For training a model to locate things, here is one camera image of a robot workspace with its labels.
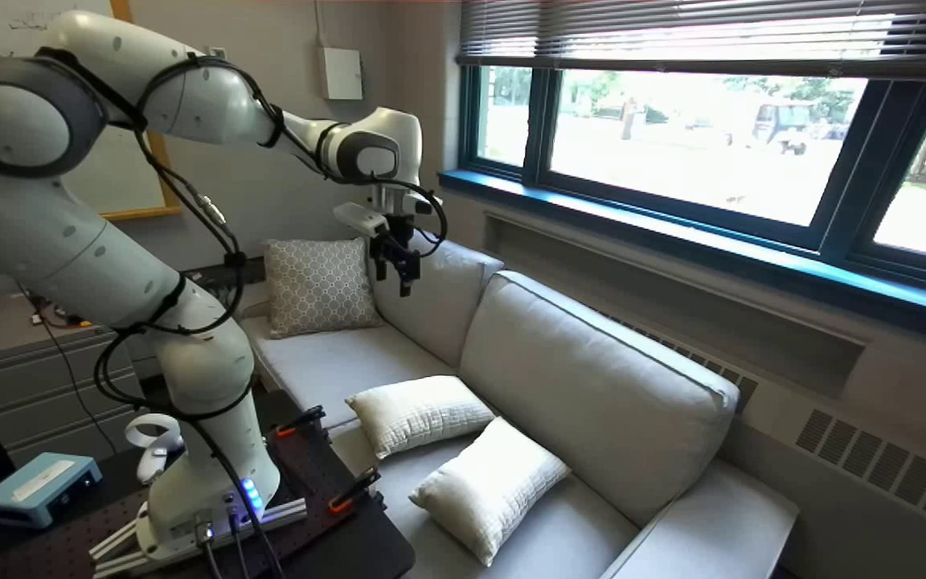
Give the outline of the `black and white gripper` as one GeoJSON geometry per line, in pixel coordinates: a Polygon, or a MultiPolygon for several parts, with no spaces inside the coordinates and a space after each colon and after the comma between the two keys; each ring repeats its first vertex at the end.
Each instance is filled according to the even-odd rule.
{"type": "Polygon", "coordinates": [[[412,279],[421,276],[421,261],[408,247],[412,227],[401,219],[389,219],[386,212],[375,212],[363,202],[341,202],[336,210],[336,219],[353,227],[366,241],[375,276],[386,276],[386,270],[395,270],[400,294],[412,294],[412,279]]]}

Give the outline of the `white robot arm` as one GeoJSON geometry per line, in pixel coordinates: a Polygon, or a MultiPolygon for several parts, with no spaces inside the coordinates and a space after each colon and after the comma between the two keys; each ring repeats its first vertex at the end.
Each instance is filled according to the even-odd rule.
{"type": "Polygon", "coordinates": [[[236,65],[83,10],[63,12],[38,53],[0,59],[0,270],[157,347],[184,453],[149,484],[130,535],[141,561],[171,565],[208,536],[264,526],[279,467],[250,400],[254,353],[231,312],[66,188],[63,175],[109,126],[260,144],[341,183],[415,194],[421,121],[386,106],[358,121],[302,119],[236,65]]]}

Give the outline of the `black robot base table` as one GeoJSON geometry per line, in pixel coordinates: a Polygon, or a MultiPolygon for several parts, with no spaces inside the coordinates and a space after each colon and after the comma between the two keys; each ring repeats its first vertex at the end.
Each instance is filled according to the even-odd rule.
{"type": "MultiPolygon", "coordinates": [[[[269,426],[294,418],[297,411],[288,407],[264,415],[269,426]]],[[[412,542],[373,490],[352,511],[327,513],[325,501],[358,477],[336,457],[323,424],[297,438],[269,438],[269,449],[282,472],[277,501],[307,501],[297,522],[266,531],[288,579],[401,579],[415,565],[412,542]]],[[[44,531],[0,525],[0,579],[93,579],[90,546],[141,506],[133,469],[134,453],[109,457],[102,481],[80,492],[44,531]]],[[[225,579],[274,579],[274,557],[254,535],[215,551],[225,579]]]]}

